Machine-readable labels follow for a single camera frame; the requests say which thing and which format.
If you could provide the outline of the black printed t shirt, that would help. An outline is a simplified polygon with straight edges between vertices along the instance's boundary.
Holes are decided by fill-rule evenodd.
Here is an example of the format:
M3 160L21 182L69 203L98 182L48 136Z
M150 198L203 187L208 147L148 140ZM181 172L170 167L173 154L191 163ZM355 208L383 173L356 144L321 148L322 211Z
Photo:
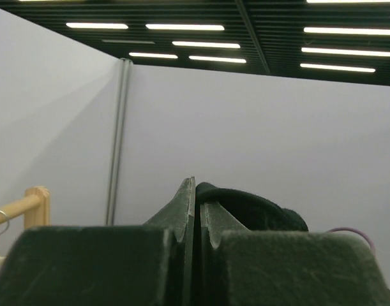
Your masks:
M256 194L216 187L202 182L196 187L196 203L218 203L252 231L308 231L304 219L295 211L282 208Z

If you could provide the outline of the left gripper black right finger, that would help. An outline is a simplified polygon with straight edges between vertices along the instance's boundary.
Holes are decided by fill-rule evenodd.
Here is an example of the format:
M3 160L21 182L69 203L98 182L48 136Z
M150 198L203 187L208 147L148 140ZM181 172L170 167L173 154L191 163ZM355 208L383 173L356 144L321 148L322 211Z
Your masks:
M390 305L363 240L251 231L217 204L200 207L202 305Z

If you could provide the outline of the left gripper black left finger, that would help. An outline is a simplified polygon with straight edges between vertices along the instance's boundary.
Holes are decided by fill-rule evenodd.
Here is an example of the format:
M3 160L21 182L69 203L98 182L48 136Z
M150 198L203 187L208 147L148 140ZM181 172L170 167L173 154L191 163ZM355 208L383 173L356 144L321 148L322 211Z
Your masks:
M0 269L0 305L189 305L195 180L140 226L25 231Z

